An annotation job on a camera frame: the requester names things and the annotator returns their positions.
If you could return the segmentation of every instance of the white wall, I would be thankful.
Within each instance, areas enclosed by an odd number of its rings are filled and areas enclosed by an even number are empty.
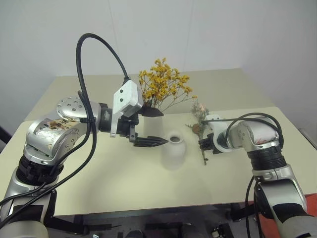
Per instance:
[[[242,67],[316,138],[316,0],[2,0],[0,124],[13,133],[58,75],[76,75],[80,35],[94,32],[129,73],[167,57],[180,70]],[[84,74],[121,73],[83,46]]]

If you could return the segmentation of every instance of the white vase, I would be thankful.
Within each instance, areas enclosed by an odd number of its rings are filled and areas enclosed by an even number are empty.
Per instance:
[[[147,136],[164,136],[162,117],[148,118],[144,117],[143,135]]]
[[[171,131],[165,138],[168,142],[162,145],[162,165],[168,170],[177,170],[185,162],[186,143],[179,131]]]

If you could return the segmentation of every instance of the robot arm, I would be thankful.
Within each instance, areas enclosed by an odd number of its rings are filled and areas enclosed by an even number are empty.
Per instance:
[[[242,121],[229,130],[219,115],[205,118],[213,136],[200,143],[217,152],[230,152],[244,148],[251,159],[252,173],[258,182],[256,200],[261,213],[274,219],[283,238],[317,237],[317,219],[306,213],[304,194],[292,168],[281,153],[278,133],[270,126],[257,121]]]

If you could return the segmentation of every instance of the red object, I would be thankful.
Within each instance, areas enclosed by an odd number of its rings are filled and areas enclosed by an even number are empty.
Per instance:
[[[306,195],[307,213],[312,216],[317,216],[317,194]],[[267,219],[260,215],[262,232],[267,238],[280,238],[277,225],[274,220]]]

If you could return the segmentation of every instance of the beige tabletop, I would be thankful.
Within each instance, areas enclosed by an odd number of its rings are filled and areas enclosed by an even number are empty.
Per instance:
[[[305,194],[317,191],[317,151],[276,107],[239,109],[215,112],[235,118],[249,112],[264,112],[276,117],[283,129],[283,155],[291,164]],[[232,203],[244,200],[252,176],[250,159],[243,149],[213,155],[207,152],[204,166],[197,145],[197,136],[184,125],[194,123],[191,114],[170,114],[163,117],[163,130],[180,131],[186,141],[185,163],[175,171],[161,162],[161,147],[133,147],[126,138],[110,138],[98,133],[97,148],[90,163],[75,177],[57,189],[55,215],[90,214]],[[3,197],[12,171],[18,165],[31,121],[25,121],[0,154],[0,197]],[[143,118],[136,127],[143,133]],[[89,140],[64,163],[64,178],[87,157]]]
[[[268,97],[239,68],[184,72],[191,77],[188,85],[198,95],[199,102],[214,111],[263,108],[275,106]],[[131,75],[138,81],[138,75]],[[85,83],[91,101],[107,103],[112,108],[115,91],[121,87],[122,75],[85,76]],[[25,120],[35,120],[55,109],[59,100],[77,95],[80,89],[76,76],[57,77],[40,98]],[[180,103],[164,113],[190,112],[191,102]]]

